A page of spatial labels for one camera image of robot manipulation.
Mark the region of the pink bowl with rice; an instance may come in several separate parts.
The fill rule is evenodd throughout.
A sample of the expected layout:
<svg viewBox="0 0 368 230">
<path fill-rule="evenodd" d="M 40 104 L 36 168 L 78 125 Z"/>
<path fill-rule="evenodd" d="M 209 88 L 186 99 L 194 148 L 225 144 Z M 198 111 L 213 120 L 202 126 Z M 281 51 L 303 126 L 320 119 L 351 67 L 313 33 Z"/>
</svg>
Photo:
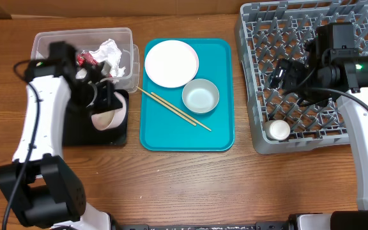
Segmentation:
<svg viewBox="0 0 368 230">
<path fill-rule="evenodd" d="M 93 126 L 97 130 L 103 131 L 117 128 L 122 124 L 125 116 L 127 115 L 127 102 L 125 97 L 118 92 L 115 92 L 114 95 L 122 103 L 122 108 L 92 115 L 91 120 Z"/>
</svg>

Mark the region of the red snack wrapper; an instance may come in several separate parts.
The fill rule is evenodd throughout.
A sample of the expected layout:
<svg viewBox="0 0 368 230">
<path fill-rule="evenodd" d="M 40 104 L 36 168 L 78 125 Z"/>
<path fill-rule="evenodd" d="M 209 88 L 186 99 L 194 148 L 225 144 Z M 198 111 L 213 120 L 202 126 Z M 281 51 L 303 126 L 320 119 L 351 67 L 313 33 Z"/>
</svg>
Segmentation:
<svg viewBox="0 0 368 230">
<path fill-rule="evenodd" d="M 77 54 L 76 61 L 80 67 L 96 66 L 98 64 L 98 62 L 89 52 L 81 52 Z"/>
</svg>

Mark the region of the white tissue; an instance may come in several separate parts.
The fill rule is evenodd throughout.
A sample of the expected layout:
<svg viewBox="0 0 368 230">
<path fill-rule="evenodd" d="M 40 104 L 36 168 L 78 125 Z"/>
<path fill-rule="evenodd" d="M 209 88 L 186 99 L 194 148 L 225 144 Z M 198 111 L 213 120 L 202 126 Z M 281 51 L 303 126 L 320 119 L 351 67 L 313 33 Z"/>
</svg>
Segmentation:
<svg viewBox="0 0 368 230">
<path fill-rule="evenodd" d="M 124 76 L 126 67 L 119 67 L 122 52 L 113 39 L 103 42 L 98 50 L 83 52 L 89 52 L 94 57 L 98 64 L 93 67 L 99 67 L 103 76 L 113 78 Z"/>
</svg>

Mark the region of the white cup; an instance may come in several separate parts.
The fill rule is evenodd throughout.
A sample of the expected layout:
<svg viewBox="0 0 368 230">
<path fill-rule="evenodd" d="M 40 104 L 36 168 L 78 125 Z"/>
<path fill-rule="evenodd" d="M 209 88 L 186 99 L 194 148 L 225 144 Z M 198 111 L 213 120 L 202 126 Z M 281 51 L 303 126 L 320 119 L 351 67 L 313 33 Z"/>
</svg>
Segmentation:
<svg viewBox="0 0 368 230">
<path fill-rule="evenodd" d="M 276 141 L 284 141 L 290 135 L 289 124 L 283 120 L 267 121 L 263 125 L 267 138 Z"/>
</svg>

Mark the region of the grey-green bowl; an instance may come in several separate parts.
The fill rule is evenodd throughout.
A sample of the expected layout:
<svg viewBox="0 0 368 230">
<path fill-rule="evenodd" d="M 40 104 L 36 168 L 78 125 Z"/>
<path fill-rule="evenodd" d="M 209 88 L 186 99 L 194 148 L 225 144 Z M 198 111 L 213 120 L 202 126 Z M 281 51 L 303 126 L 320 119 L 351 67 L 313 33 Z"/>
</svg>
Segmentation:
<svg viewBox="0 0 368 230">
<path fill-rule="evenodd" d="M 196 114 L 206 114 L 216 108 L 220 93 L 211 81 L 194 79 L 185 85 L 181 97 L 187 109 Z"/>
</svg>

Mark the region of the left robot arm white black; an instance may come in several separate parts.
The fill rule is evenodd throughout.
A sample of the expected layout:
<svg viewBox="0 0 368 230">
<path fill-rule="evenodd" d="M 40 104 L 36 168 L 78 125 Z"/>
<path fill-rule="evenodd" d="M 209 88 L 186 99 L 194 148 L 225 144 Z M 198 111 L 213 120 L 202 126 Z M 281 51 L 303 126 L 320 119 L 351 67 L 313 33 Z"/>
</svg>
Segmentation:
<svg viewBox="0 0 368 230">
<path fill-rule="evenodd" d="M 0 166 L 0 190 L 24 227 L 118 229 L 110 213 L 87 202 L 84 186 L 63 159 L 67 108 L 93 116 L 127 113 L 127 100 L 107 79 L 108 64 L 78 65 L 77 51 L 64 41 L 49 45 L 45 59 L 27 61 L 27 108 L 19 145 L 10 164 Z"/>
</svg>

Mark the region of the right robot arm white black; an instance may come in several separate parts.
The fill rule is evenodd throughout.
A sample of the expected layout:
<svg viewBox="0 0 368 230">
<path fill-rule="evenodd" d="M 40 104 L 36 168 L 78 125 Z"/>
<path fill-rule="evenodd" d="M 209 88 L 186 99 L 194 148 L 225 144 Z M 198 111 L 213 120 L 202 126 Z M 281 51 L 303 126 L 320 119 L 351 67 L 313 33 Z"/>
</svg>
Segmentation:
<svg viewBox="0 0 368 230">
<path fill-rule="evenodd" d="M 360 55 L 350 22 L 319 26 L 305 50 L 305 64 L 278 60 L 269 84 L 284 95 L 297 94 L 303 107 L 337 104 L 355 161 L 358 209 L 292 214 L 283 229 L 368 229 L 368 56 Z"/>
</svg>

